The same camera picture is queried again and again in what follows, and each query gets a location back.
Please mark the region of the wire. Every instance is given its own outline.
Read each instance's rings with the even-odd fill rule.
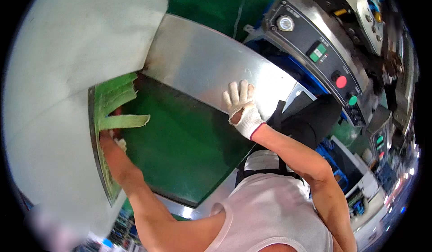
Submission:
[[[240,7],[238,8],[238,12],[237,12],[237,19],[235,20],[235,24],[234,24],[234,34],[232,35],[232,38],[235,39],[235,36],[237,35],[237,27],[238,27],[238,23],[240,22],[240,17],[241,17],[241,12],[243,10],[243,6],[245,6],[245,1],[246,0],[241,0],[240,3]]]

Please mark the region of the red button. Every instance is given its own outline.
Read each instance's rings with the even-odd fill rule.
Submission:
[[[341,88],[345,87],[345,85],[347,84],[346,81],[347,81],[347,78],[345,76],[340,76],[336,79],[336,86],[341,89]]]

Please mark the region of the person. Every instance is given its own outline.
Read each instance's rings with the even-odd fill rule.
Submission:
[[[239,177],[243,179],[207,218],[176,221],[144,182],[141,170],[106,131],[101,133],[107,164],[129,198],[144,247],[187,252],[356,251],[345,196],[331,166],[313,150],[340,115],[334,98],[324,95],[283,120],[282,133],[261,119],[254,86],[247,81],[241,81],[239,89],[236,82],[230,83],[223,98],[229,124],[260,150],[246,159]]]

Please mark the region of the gloved hand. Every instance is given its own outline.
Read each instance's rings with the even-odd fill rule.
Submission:
[[[240,82],[240,96],[237,82],[228,85],[228,91],[222,93],[223,99],[228,106],[228,122],[237,129],[240,134],[251,140],[252,134],[265,122],[254,104],[254,85],[247,80]]]

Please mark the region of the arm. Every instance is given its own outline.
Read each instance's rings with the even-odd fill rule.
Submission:
[[[245,80],[231,82],[223,93],[229,123],[244,137],[277,153],[310,185],[315,207],[333,235],[335,251],[356,251],[357,245],[349,221],[348,203],[329,163],[317,152],[285,136],[264,123],[253,102],[254,86]]]
[[[310,185],[319,216],[342,251],[357,251],[347,200],[329,163],[309,147],[268,125],[261,125],[252,134],[252,140],[277,153],[292,170],[305,179]]]
[[[144,182],[141,170],[106,131],[100,134],[100,144],[111,175],[129,198],[139,239],[145,248],[148,251],[204,251],[219,233],[225,214],[176,221]]]

